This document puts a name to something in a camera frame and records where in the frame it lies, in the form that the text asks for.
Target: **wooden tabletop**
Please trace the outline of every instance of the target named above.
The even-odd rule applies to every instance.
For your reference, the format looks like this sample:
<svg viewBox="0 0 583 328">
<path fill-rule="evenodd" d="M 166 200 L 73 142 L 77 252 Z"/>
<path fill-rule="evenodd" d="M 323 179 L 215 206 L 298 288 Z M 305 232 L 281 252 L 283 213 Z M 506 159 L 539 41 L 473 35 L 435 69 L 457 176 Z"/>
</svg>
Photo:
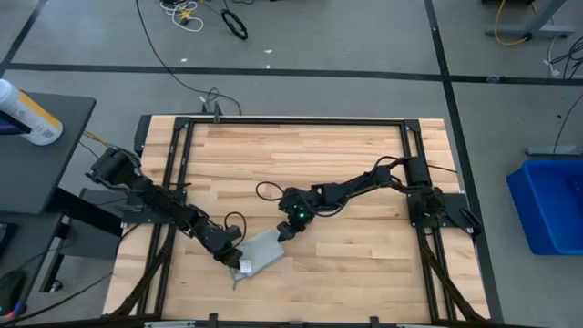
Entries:
<svg viewBox="0 0 583 328">
<path fill-rule="evenodd" d="M 149 126 L 142 165 L 158 184 L 173 122 L 172 116 L 155 116 Z M 428 163 L 454 169 L 444 121 L 420 119 L 420 123 Z M 403 156 L 398 128 L 197 124 L 188 166 L 188 202 L 217 223 L 228 212 L 240 211 L 247 218 L 250 238 L 286 220 L 277 202 L 255 195 L 257 183 L 269 180 L 283 188 L 308 189 L 314 183 L 340 182 L 370 170 L 383 155 Z M 455 173 L 440 169 L 430 173 L 444 192 L 459 191 Z M 394 175 L 404 180 L 401 168 Z M 260 191 L 266 197 L 280 196 L 275 188 L 263 187 Z M 236 220 L 233 217 L 231 224 L 242 227 Z M 471 238 L 459 229 L 441 231 L 452 280 L 488 317 Z M 117 308 L 141 276 L 150 233 L 151 226 L 139 227 L 120 246 L 104 313 Z M 305 232 L 282 244 L 285 258 L 239 282 L 234 291 L 225 266 L 198 241 L 177 236 L 164 319 L 206 320 L 209 313 L 218 313 L 220 320 L 235 321 L 366 323 L 370 316 L 378 316 L 382 323 L 429 323 L 416 233 L 405 195 L 395 190 L 375 190 L 350 200 L 333 218 L 315 219 Z M 434 281 L 440 316 L 445 318 L 441 285 L 436 277 Z M 152 286 L 149 309 L 158 285 Z"/>
</svg>

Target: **blue plastic bin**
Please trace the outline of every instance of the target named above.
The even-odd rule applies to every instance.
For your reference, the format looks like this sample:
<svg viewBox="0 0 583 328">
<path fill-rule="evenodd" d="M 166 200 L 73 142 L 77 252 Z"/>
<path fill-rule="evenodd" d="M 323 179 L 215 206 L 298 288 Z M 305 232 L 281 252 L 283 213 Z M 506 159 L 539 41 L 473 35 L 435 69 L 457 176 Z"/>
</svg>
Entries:
<svg viewBox="0 0 583 328">
<path fill-rule="evenodd" d="M 583 160 L 528 160 L 506 180 L 533 253 L 583 255 Z"/>
</svg>

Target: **gray towel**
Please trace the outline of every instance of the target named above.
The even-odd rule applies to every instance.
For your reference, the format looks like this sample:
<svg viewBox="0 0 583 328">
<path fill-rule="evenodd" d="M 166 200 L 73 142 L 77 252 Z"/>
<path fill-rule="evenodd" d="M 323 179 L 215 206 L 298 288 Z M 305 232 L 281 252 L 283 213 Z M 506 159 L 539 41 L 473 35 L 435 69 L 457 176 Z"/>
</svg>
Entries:
<svg viewBox="0 0 583 328">
<path fill-rule="evenodd" d="M 285 251 L 277 238 L 280 234 L 276 230 L 265 231 L 257 236 L 242 242 L 237 249 L 243 252 L 240 258 L 241 271 L 230 269 L 233 280 L 238 282 L 241 279 L 250 278 L 272 265 L 285 255 Z M 251 269 L 245 272 L 245 266 L 251 265 Z"/>
</svg>

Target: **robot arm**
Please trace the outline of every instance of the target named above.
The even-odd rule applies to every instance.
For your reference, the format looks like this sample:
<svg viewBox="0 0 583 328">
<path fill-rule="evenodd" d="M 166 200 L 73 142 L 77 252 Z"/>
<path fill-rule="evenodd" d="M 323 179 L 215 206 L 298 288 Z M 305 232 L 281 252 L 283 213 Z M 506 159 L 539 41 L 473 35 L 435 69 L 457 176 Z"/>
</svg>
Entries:
<svg viewBox="0 0 583 328">
<path fill-rule="evenodd" d="M 391 175 L 391 169 L 398 165 L 404 165 L 407 174 L 409 170 L 423 167 L 426 169 L 424 159 L 400 158 L 387 165 L 378 165 L 381 159 L 370 172 L 364 172 L 342 183 L 313 185 L 310 190 L 294 187 L 284 190 L 278 208 L 288 215 L 288 222 L 282 222 L 277 226 L 280 232 L 278 241 L 292 239 L 297 232 L 304 231 L 314 217 L 331 217 L 342 210 L 349 199 L 379 188 L 392 188 L 407 194 L 420 192 L 424 196 L 427 210 L 435 215 L 441 215 L 445 209 L 437 197 L 441 190 L 434 189 L 428 179 L 416 180 L 405 186 L 397 177 Z"/>
<path fill-rule="evenodd" d="M 242 252 L 235 249 L 233 241 L 241 237 L 238 226 L 223 228 L 212 222 L 204 210 L 187 205 L 170 192 L 156 186 L 140 170 L 136 155 L 124 149 L 109 148 L 87 173 L 93 182 L 103 184 L 110 190 L 121 190 L 138 194 L 144 205 L 154 213 L 167 219 L 178 230 L 196 237 L 216 261 L 239 269 Z"/>
</svg>

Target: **white object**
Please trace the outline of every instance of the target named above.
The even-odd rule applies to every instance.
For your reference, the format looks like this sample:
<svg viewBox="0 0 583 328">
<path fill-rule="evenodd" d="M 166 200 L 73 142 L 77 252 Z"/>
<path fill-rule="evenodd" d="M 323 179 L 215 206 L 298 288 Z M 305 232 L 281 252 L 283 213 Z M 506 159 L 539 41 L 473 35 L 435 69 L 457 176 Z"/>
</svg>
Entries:
<svg viewBox="0 0 583 328">
<path fill-rule="evenodd" d="M 250 278 L 283 258 L 285 256 L 285 250 L 277 242 L 279 236 L 278 231 L 269 230 L 237 246 L 237 249 L 243 253 L 243 256 L 239 260 L 240 270 L 230 269 L 233 280 L 237 282 L 245 278 Z"/>
<path fill-rule="evenodd" d="M 252 271 L 251 261 L 249 261 L 249 260 L 240 260 L 239 266 L 240 266 L 239 271 L 241 273 L 251 273 L 251 271 Z"/>
<path fill-rule="evenodd" d="M 38 146 L 49 145 L 63 133 L 63 124 L 10 82 L 0 79 L 0 110 L 27 125 L 21 135 Z"/>
<path fill-rule="evenodd" d="M 191 28 L 187 28 L 185 26 L 182 26 L 179 22 L 176 21 L 175 17 L 181 17 L 182 13 L 178 12 L 178 10 L 180 9 L 180 11 L 190 11 L 193 12 L 196 8 L 199 7 L 199 5 L 197 4 L 196 1 L 188 1 L 182 4 L 176 4 L 174 5 L 174 7 L 166 7 L 162 4 L 162 2 L 160 2 L 160 6 L 162 8 L 164 8 L 164 11 L 166 12 L 166 15 L 171 15 L 172 16 L 172 23 L 174 23 L 175 26 L 178 26 L 182 29 L 185 29 L 189 32 L 200 32 L 202 30 L 202 27 L 204 27 L 204 22 L 202 21 L 202 19 L 197 18 L 197 17 L 187 17 L 186 19 L 188 19 L 189 21 L 191 20 L 196 20 L 200 22 L 200 28 L 198 29 L 191 29 Z"/>
</svg>

